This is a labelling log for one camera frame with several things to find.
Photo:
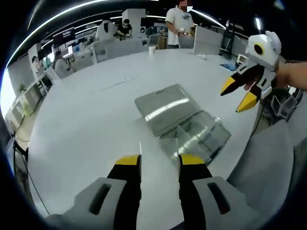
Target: robotic hand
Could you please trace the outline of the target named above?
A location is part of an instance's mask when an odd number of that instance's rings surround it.
[[[238,113],[253,108],[276,86],[275,65],[281,49],[281,41],[275,32],[266,31],[265,34],[249,37],[246,50],[248,59],[227,79],[221,91],[221,96],[224,96],[257,79],[237,108]]]

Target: white round table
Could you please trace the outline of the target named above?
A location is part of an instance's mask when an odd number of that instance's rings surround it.
[[[170,229],[183,221],[176,165],[166,156],[137,110],[134,100],[181,84],[198,104],[219,117],[232,136],[209,170],[227,179],[252,132],[258,106],[236,113],[243,88],[220,96],[232,72],[223,59],[205,61],[190,50],[161,50],[108,60],[57,82],[37,115],[29,146],[29,172],[50,214],[62,214],[75,196],[116,160],[140,153],[142,199],[137,229]],[[47,213],[30,185],[36,208]]]

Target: paper cup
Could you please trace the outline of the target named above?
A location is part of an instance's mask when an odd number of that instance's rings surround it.
[[[153,55],[155,53],[155,46],[149,47],[149,55]]]

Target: desk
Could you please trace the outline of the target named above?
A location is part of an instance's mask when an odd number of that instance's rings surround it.
[[[137,229],[166,230],[183,221],[178,198],[177,167],[141,118],[134,100],[179,83],[232,136],[209,170],[227,179],[252,132],[258,106],[236,108],[243,88],[220,96],[232,73],[219,66],[221,57],[204,61],[192,50],[157,50],[107,60],[54,85],[37,115],[29,145],[29,172],[50,214],[72,207],[75,196],[114,163],[138,154],[142,145],[142,199]],[[46,211],[30,185],[39,212]]]

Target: white table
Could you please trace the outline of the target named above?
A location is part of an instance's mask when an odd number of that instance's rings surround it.
[[[134,100],[180,83],[201,107],[221,119],[232,136],[210,164],[227,179],[252,132],[258,106],[236,108],[246,92],[220,96],[231,72],[221,58],[204,61],[190,50],[161,50],[119,57],[88,67],[52,86],[37,115],[29,146],[29,172],[50,214],[72,207],[75,196],[117,159],[142,145],[142,199],[137,229],[166,230],[183,221],[176,165],[162,152]],[[31,185],[39,212],[46,211]]]

